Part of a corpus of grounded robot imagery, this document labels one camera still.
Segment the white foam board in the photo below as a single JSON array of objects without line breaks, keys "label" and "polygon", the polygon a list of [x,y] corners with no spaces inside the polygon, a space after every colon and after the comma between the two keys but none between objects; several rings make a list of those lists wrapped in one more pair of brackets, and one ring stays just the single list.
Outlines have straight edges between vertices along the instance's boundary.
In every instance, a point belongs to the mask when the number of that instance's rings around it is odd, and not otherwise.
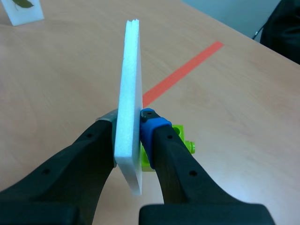
[{"label": "white foam board", "polygon": [[127,21],[125,30],[114,149],[114,158],[133,195],[140,195],[142,191],[139,139],[142,98],[139,21],[133,20]]}]

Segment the white card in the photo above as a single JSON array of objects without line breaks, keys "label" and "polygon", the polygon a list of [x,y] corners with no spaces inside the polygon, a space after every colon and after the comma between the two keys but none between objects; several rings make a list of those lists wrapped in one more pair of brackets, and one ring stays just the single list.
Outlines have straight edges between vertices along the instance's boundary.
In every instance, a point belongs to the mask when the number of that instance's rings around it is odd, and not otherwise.
[{"label": "white card", "polygon": [[13,26],[44,18],[39,0],[1,0],[1,2]]}]

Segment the red tape line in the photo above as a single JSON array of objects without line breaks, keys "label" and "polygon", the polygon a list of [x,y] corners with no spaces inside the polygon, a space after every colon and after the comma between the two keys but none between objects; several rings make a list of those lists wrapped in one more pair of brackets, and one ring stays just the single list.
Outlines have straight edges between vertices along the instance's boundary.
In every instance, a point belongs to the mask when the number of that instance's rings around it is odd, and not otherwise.
[{"label": "red tape line", "polygon": [[191,72],[195,67],[205,61],[208,57],[210,57],[213,53],[219,50],[223,46],[223,43],[216,41],[202,52],[197,54],[194,58],[188,61],[183,66],[179,67],[173,73],[168,75],[165,79],[151,88],[142,96],[142,104],[143,107],[147,107],[150,103],[152,103],[155,99],[161,96],[166,90],[172,87],[175,83],[177,83],[180,79],[182,79],[185,75]]}]

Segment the wooden table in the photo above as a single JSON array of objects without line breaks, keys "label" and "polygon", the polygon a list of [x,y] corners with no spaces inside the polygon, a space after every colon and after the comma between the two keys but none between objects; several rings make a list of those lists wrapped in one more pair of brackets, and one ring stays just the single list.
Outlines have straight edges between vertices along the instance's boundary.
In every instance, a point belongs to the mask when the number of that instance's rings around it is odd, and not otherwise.
[{"label": "wooden table", "polygon": [[[0,9],[0,189],[117,107],[126,20],[140,19],[143,91],[215,41],[224,46],[150,107],[183,124],[198,162],[278,225],[300,219],[300,66],[179,0],[41,0],[18,27]],[[161,203],[155,173],[132,197],[114,169],[94,224],[137,224]]]}]

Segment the green lego brick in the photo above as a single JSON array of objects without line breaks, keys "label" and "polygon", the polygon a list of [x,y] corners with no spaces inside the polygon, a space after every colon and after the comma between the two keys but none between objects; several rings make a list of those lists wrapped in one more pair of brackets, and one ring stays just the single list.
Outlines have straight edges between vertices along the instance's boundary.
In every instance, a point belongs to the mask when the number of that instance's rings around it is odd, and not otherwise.
[{"label": "green lego brick", "polygon": [[[183,125],[173,125],[172,126],[175,132],[178,134],[180,139],[183,141],[187,149],[191,154],[195,153],[195,143],[185,140],[184,138],[184,129]],[[142,171],[144,172],[153,172],[154,170],[150,167],[150,163],[145,152],[144,147],[142,147]]]}]

